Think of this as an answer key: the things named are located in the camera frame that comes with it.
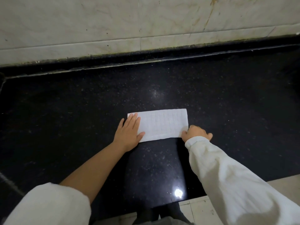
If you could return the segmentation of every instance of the bright light spot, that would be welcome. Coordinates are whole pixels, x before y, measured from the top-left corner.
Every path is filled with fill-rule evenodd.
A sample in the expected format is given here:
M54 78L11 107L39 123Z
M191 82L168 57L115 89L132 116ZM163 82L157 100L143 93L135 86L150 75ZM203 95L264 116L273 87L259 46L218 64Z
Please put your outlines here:
M182 192L180 189L176 189L176 190L175 190L175 192L174 192L174 194L175 194L175 197L179 197L179 198L181 198L181 197L182 197L182 194L183 194L183 192Z

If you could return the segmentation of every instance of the long white sleeve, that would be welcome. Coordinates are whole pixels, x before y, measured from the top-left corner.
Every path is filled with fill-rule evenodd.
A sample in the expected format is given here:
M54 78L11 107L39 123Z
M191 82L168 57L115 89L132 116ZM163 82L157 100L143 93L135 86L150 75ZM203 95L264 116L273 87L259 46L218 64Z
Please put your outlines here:
M300 224L300 207L202 136L185 143L189 161L226 224Z
M4 225L88 225L90 201L80 191L47 183L30 190Z

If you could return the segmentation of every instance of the marble wall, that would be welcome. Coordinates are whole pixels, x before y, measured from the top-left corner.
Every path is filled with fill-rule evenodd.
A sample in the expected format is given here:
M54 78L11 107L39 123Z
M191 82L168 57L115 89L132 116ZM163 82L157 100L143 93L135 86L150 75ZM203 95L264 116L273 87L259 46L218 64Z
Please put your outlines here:
M300 32L300 0L1 0L0 65Z

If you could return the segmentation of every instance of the rolled-up sleeve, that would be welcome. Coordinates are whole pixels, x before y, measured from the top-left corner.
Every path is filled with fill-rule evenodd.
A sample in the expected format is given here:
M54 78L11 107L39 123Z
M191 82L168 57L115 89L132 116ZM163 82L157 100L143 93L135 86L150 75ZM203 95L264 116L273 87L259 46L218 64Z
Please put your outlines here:
M223 224L300 224L300 207L202 136L185 143Z
M4 225L88 224L90 202L80 191L61 185L46 183L29 191Z

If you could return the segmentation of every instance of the hand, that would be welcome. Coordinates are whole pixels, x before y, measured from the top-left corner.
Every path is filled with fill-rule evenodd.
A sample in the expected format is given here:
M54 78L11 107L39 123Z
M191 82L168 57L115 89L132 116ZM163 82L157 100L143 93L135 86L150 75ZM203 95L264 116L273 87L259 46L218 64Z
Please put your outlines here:
M145 135L145 132L141 132L137 135L137 130L140 126L141 117L137 118L137 113L130 114L123 125L124 118L119 123L115 137L113 140L114 144L122 147L125 152L132 150Z
M209 141L212 139L212 133L207 134L204 129L201 129L198 126L191 125L188 131L182 131L181 138L184 142L186 142L188 139L194 137L194 136L204 136Z

